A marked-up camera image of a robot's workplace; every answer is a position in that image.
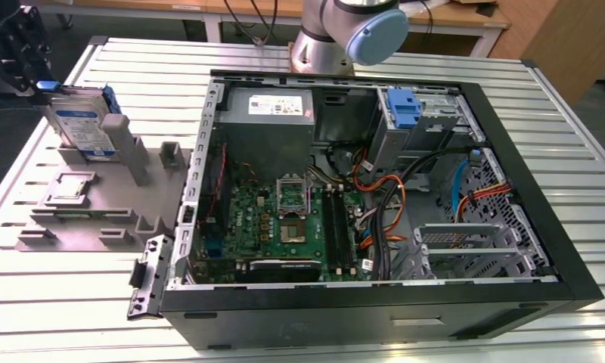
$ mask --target metal workbench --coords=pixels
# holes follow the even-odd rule
[[[109,39],[88,46],[68,83],[114,87],[148,147],[192,147],[209,70],[288,65],[282,47]],[[605,294],[605,152],[540,71],[514,60],[398,54],[357,75],[481,84]],[[137,253],[14,250],[62,163],[58,144],[42,120],[0,186],[0,361],[605,361],[605,300],[489,341],[196,352],[165,320],[126,321]]]

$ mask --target sticker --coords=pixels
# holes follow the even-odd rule
[[[505,28],[506,24],[500,24],[500,23],[484,23],[484,26],[486,28]]]
[[[370,162],[366,161],[366,160],[364,160],[364,161],[361,162],[361,166],[362,166],[362,168],[364,168],[368,172],[370,172],[370,171],[372,171],[372,168],[374,167],[374,166],[370,164]]]
[[[192,5],[173,5],[172,8],[178,10],[201,10],[201,7]]]
[[[302,116],[302,97],[253,95],[249,98],[249,115]]]
[[[98,128],[98,115],[92,111],[57,110],[58,125],[73,146],[92,160],[108,159],[116,153],[108,135]]]
[[[361,269],[364,271],[372,271],[373,268],[374,268],[374,263],[372,262],[372,260],[364,259],[362,263],[361,263]]]

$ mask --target wooden table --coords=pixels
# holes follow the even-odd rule
[[[300,25],[302,1],[278,2],[277,24]],[[40,2],[41,11],[57,14],[200,20],[205,23],[209,42],[221,42],[221,22],[234,21],[222,0],[40,0]],[[249,0],[228,0],[228,2],[241,22],[260,23]],[[254,2],[260,12],[269,17],[268,21],[270,21],[273,0]],[[484,17],[474,10],[474,5],[462,5],[457,2],[434,8],[432,33],[478,37],[469,56],[486,57],[502,29],[510,26],[510,22],[497,10],[492,17]],[[410,33],[428,31],[428,12],[410,17],[408,21]]]

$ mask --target chip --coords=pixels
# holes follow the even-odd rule
[[[280,242],[282,244],[304,244],[306,222],[304,219],[282,219],[280,221]]]

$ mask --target wooden cabinet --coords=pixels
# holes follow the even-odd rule
[[[498,0],[512,21],[490,57],[530,59],[569,104],[605,72],[605,0]]]

